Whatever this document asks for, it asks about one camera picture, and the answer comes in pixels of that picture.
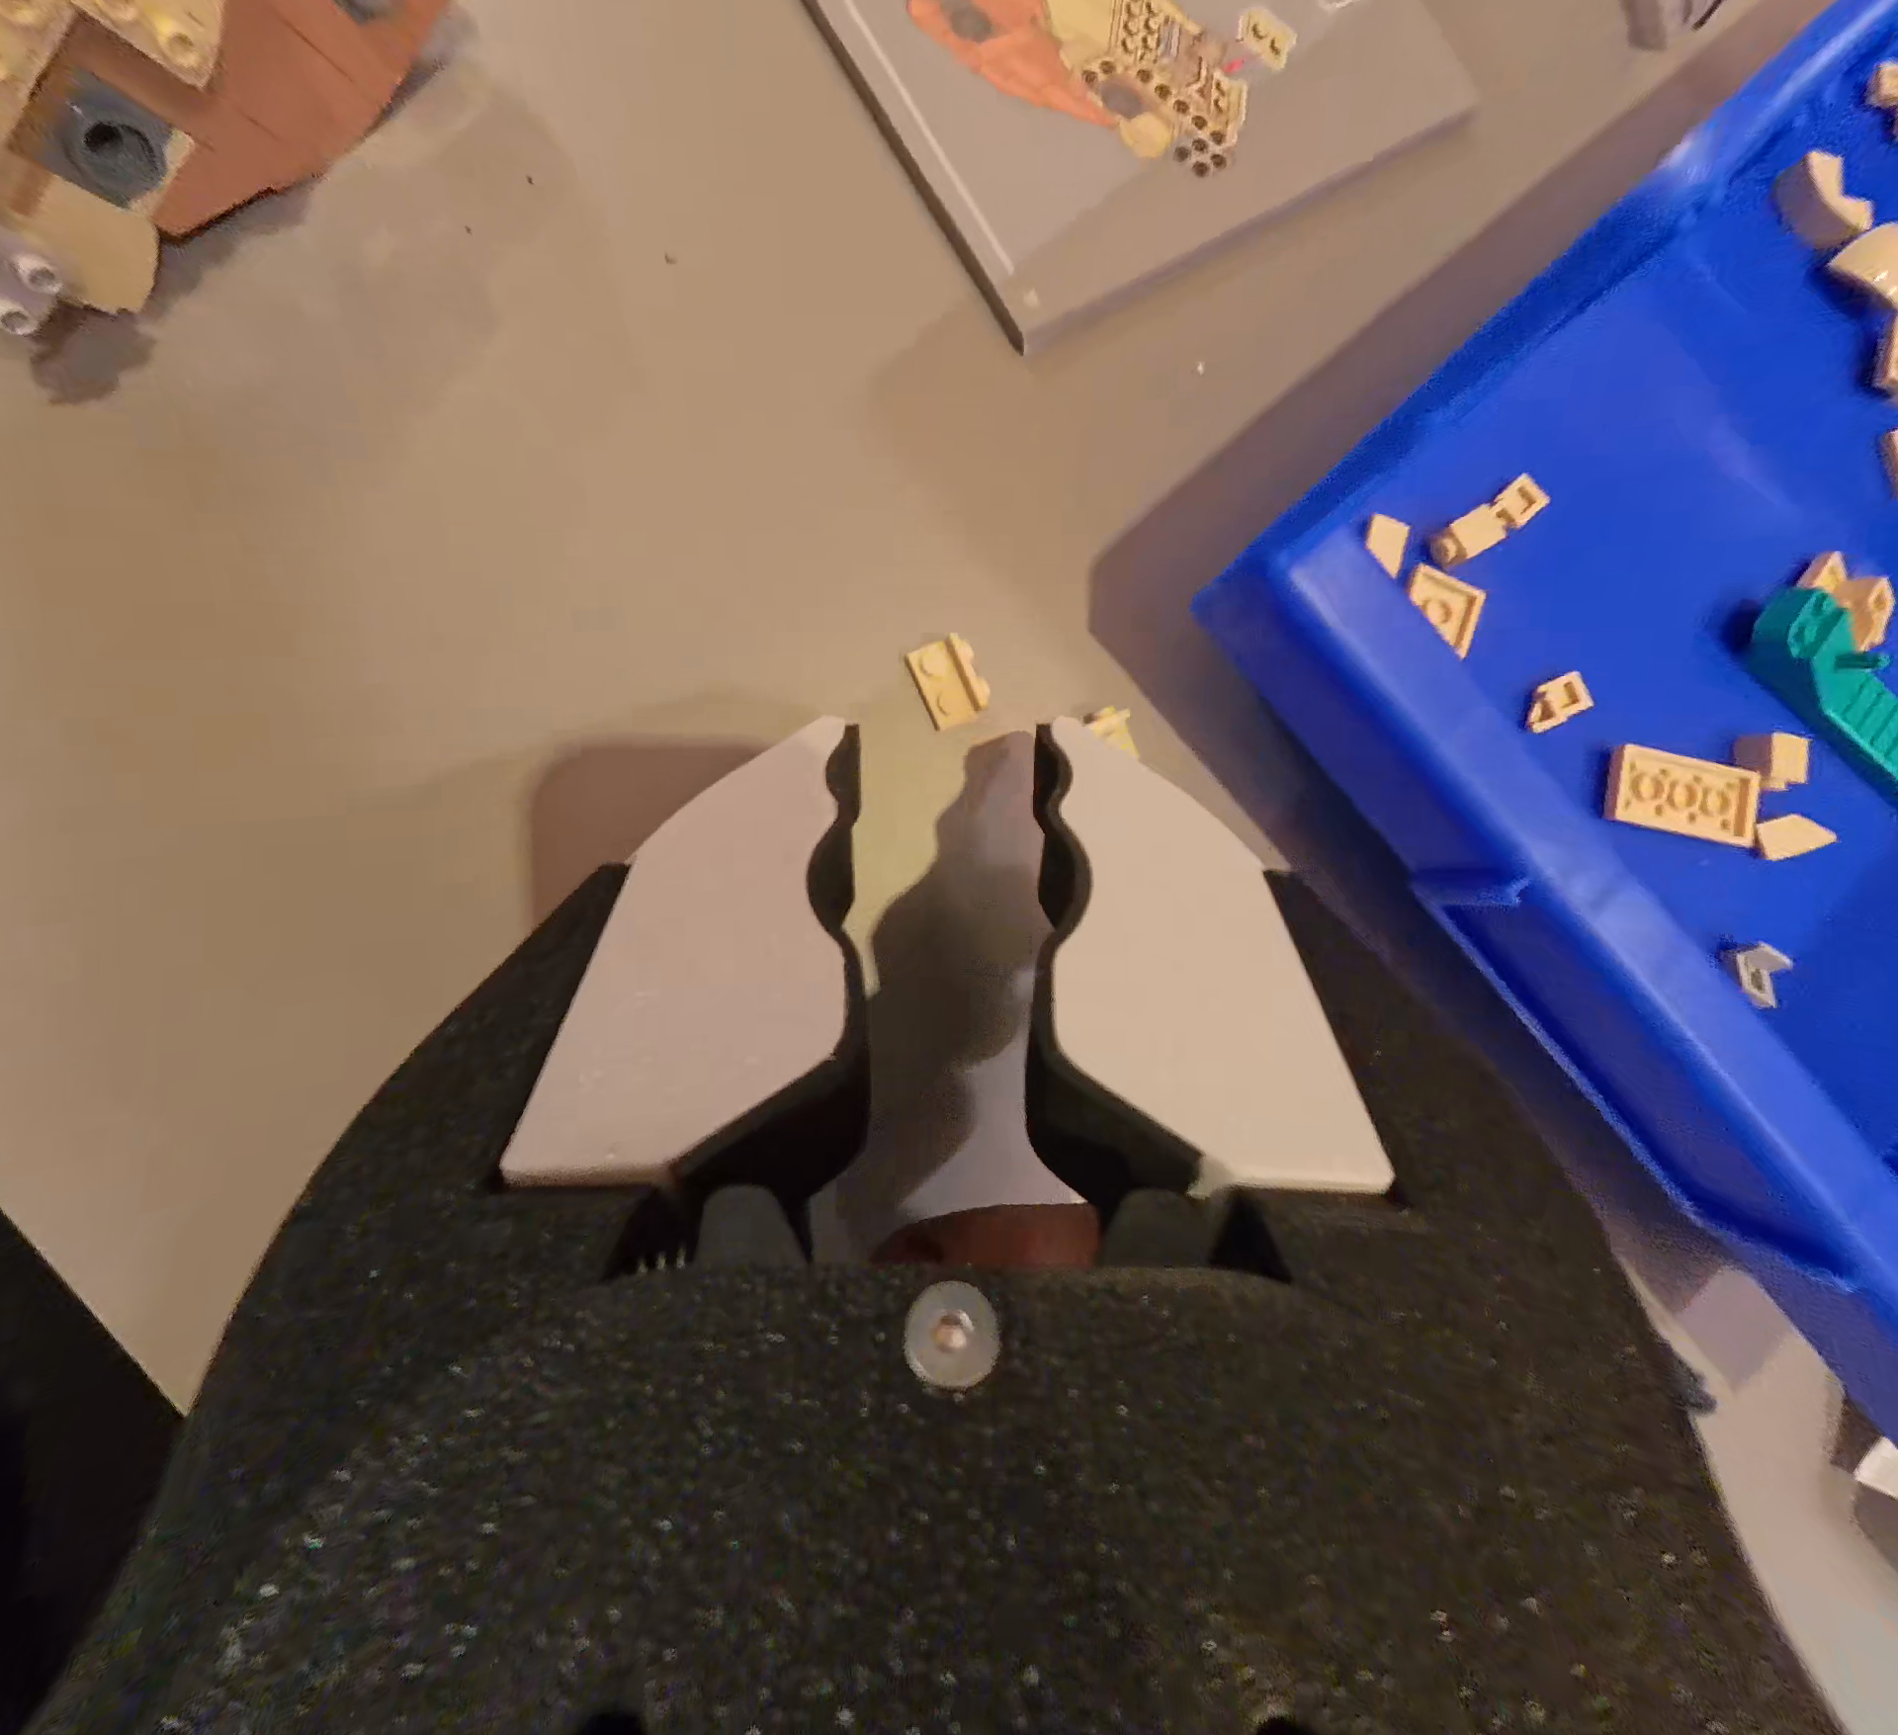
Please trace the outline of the grey instruction booklet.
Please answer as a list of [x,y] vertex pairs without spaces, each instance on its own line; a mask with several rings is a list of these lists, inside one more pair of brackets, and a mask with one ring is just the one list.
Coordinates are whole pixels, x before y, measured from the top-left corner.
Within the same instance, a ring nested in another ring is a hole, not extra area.
[[1422,0],[805,0],[1027,355],[1450,133]]

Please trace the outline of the blue plastic bin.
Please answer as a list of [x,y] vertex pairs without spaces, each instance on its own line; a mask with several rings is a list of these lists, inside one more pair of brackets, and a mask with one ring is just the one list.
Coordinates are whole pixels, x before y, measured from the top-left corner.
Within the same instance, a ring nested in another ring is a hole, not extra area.
[[1896,0],[1836,0],[1199,591],[1195,617],[1626,1150],[1894,1436]]

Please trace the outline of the grey desk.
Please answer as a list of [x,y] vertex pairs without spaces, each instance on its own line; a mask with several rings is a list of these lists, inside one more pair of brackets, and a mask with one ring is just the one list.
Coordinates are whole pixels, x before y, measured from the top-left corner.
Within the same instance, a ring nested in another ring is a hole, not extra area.
[[1556,1134],[1586,1106],[1199,585],[1830,0],[1424,0],[1458,133],[1021,359],[801,0],[463,0],[324,183],[4,349],[4,1212],[186,1410],[304,1180],[589,868],[863,728],[859,934],[995,730],[1133,706]]

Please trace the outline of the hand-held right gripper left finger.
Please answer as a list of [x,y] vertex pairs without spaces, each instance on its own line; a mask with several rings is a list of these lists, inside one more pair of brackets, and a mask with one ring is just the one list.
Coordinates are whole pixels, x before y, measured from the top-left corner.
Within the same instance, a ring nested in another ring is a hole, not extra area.
[[653,1188],[693,1220],[747,1190],[811,1228],[869,1122],[859,808],[859,730],[819,716],[635,846],[501,1154],[507,1188]]

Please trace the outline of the pile of tan bricks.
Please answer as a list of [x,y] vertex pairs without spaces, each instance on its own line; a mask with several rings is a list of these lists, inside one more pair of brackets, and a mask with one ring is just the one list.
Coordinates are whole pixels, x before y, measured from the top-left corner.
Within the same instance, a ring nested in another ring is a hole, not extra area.
[[1894,37],[1744,131],[1442,367],[1364,493],[1430,539],[1336,609],[1356,718],[1500,832],[1446,858],[1596,820],[1786,860],[1890,802],[1742,651],[1820,589],[1894,691]]

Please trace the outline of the teal brick piece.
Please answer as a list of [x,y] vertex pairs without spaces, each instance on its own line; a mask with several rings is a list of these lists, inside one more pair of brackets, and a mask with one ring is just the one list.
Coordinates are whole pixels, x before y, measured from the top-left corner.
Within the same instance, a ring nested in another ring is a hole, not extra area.
[[1884,681],[1890,657],[1856,649],[1838,601],[1820,589],[1778,589],[1754,617],[1742,661],[1812,738],[1896,800],[1896,694]]

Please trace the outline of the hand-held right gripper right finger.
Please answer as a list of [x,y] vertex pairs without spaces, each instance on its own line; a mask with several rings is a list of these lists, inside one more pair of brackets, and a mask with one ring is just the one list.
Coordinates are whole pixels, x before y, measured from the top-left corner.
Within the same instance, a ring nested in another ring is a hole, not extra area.
[[1075,718],[1037,728],[1027,1130],[1111,1220],[1129,1192],[1384,1198],[1394,1170],[1263,860]]

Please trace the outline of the tan brick-built model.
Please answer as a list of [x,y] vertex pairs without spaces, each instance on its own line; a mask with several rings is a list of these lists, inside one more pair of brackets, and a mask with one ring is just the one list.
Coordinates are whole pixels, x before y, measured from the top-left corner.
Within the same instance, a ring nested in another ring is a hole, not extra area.
[[312,183],[451,0],[2,0],[2,325],[144,309],[160,247]]

